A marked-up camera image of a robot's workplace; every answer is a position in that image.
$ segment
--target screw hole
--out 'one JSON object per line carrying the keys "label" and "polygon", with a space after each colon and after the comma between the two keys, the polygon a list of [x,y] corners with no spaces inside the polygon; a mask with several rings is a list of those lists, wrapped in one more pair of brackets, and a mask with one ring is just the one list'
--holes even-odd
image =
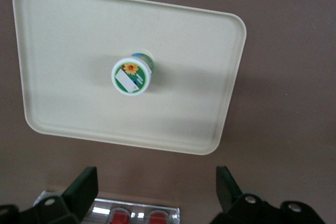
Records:
{"label": "screw hole", "polygon": [[48,199],[48,200],[46,200],[46,202],[44,202],[44,205],[45,205],[45,206],[50,206],[50,205],[52,205],[53,203],[55,203],[55,199]]}
{"label": "screw hole", "polygon": [[255,203],[257,202],[256,198],[253,197],[253,196],[251,196],[251,195],[246,196],[246,197],[245,197],[245,200],[246,200],[247,202],[249,202],[250,204],[255,204]]}
{"label": "screw hole", "polygon": [[289,204],[288,208],[292,210],[293,212],[301,212],[301,207],[294,203]]}

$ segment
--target red object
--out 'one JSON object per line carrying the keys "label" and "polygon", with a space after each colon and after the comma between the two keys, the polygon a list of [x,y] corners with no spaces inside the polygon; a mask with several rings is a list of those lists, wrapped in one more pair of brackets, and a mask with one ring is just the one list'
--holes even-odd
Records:
{"label": "red object", "polygon": [[165,212],[154,212],[150,215],[149,224],[167,224],[167,218]]}
{"label": "red object", "polygon": [[110,224],[128,224],[130,222],[130,215],[126,210],[116,210]]}

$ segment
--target tray rim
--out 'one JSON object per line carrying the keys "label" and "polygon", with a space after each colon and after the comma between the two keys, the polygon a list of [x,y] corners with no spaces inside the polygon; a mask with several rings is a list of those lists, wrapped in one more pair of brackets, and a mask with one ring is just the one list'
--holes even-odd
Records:
{"label": "tray rim", "polygon": [[23,93],[23,105],[24,105],[24,115],[25,115],[25,120],[27,122],[27,124],[36,132],[41,133],[41,134],[46,134],[46,135],[53,135],[53,136],[60,136],[60,137],[69,137],[69,138],[77,138],[77,139],[82,139],[82,140],[90,140],[90,141],[96,141],[96,142],[104,142],[104,143],[112,143],[112,144],[120,144],[120,145],[126,145],[126,146],[134,146],[134,147],[141,147],[141,148],[150,148],[153,150],[162,150],[162,151],[171,151],[171,152],[177,152],[177,153],[185,153],[185,154],[194,154],[194,155],[207,155],[210,154],[212,152],[214,152],[221,140],[222,140],[222,133],[223,133],[223,129],[225,126],[225,122],[226,122],[226,117],[227,117],[227,112],[229,109],[229,104],[232,98],[232,93],[234,90],[234,86],[235,86],[235,82],[236,82],[236,78],[237,78],[237,74],[238,74],[238,70],[239,70],[239,65],[240,65],[240,61],[242,58],[242,54],[243,54],[243,50],[244,50],[244,46],[245,46],[245,42],[246,42],[246,36],[247,36],[247,29],[246,29],[246,25],[243,22],[243,20],[232,13],[226,13],[226,12],[220,12],[220,11],[215,11],[215,10],[208,10],[208,9],[201,9],[201,8],[196,8],[196,7],[188,7],[188,6],[181,6],[181,5],[175,5],[175,4],[168,4],[168,3],[161,3],[161,2],[155,2],[155,1],[148,1],[148,0],[120,0],[120,1],[128,1],[128,2],[133,2],[133,3],[140,3],[140,4],[150,4],[150,5],[155,5],[155,6],[163,6],[163,7],[170,7],[170,8],[177,8],[177,9],[181,9],[181,10],[189,10],[189,11],[194,11],[194,12],[201,12],[201,13],[208,13],[208,14],[215,14],[215,15],[221,15],[221,16],[228,16],[231,17],[233,19],[235,19],[236,21],[239,22],[241,31],[242,31],[242,44],[239,45],[239,50],[237,50],[237,55],[239,57],[238,59],[238,63],[237,66],[235,66],[235,76],[234,76],[234,81],[233,81],[233,88],[232,91],[230,92],[229,95],[229,103],[228,106],[226,107],[225,104],[221,104],[220,105],[220,116],[219,119],[223,119],[223,124],[220,123],[219,126],[216,127],[216,129],[214,130],[214,141],[211,142],[210,145],[207,145],[205,148],[203,149],[199,149],[199,152],[193,152],[190,150],[179,150],[178,148],[170,148],[170,147],[165,147],[165,146],[156,146],[156,147],[150,147],[150,144],[131,144],[131,143],[125,143],[125,142],[117,142],[117,141],[113,141],[114,139],[118,139],[118,140],[122,140],[122,139],[129,139],[132,141],[132,139],[135,139],[135,137],[133,137],[132,135],[129,136],[111,136],[109,135],[108,137],[111,139],[111,141],[105,140],[105,133],[101,134],[104,135],[103,138],[99,138],[99,137],[91,137],[91,136],[74,136],[71,135],[71,131],[67,131],[67,133],[63,133],[63,132],[58,132],[58,133],[54,133],[54,129],[53,130],[48,130],[47,128],[44,130],[43,126],[39,126],[35,121],[30,120],[30,118],[32,117],[32,115],[30,113],[28,113],[28,109],[27,109],[27,94],[25,91],[25,87],[27,84],[25,84],[25,81],[23,80],[23,76],[22,76],[22,69],[23,69],[23,63],[22,63],[22,57],[21,56],[21,52],[22,52],[22,48],[20,46],[20,38],[18,36],[18,21],[17,21],[17,7],[16,7],[16,3],[19,2],[20,0],[12,0],[13,3],[13,12],[14,12],[14,21],[15,21],[15,30],[16,30],[16,38],[17,38],[17,47],[18,47],[18,57],[19,57],[19,68],[20,68],[20,79],[21,79],[21,86],[22,86],[22,93]]}

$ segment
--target sunflower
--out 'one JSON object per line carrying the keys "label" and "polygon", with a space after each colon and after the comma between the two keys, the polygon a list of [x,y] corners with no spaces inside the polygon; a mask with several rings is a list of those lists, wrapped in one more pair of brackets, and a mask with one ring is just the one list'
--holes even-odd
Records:
{"label": "sunflower", "polygon": [[127,74],[135,75],[139,70],[139,66],[133,63],[126,63],[122,69],[125,70]]}

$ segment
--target container lid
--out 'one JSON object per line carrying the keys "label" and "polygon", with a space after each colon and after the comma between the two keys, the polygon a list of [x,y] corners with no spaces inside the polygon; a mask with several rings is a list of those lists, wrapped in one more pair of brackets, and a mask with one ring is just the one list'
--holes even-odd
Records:
{"label": "container lid", "polygon": [[148,64],[136,57],[118,61],[111,73],[115,88],[126,95],[143,93],[151,81],[151,69]]}

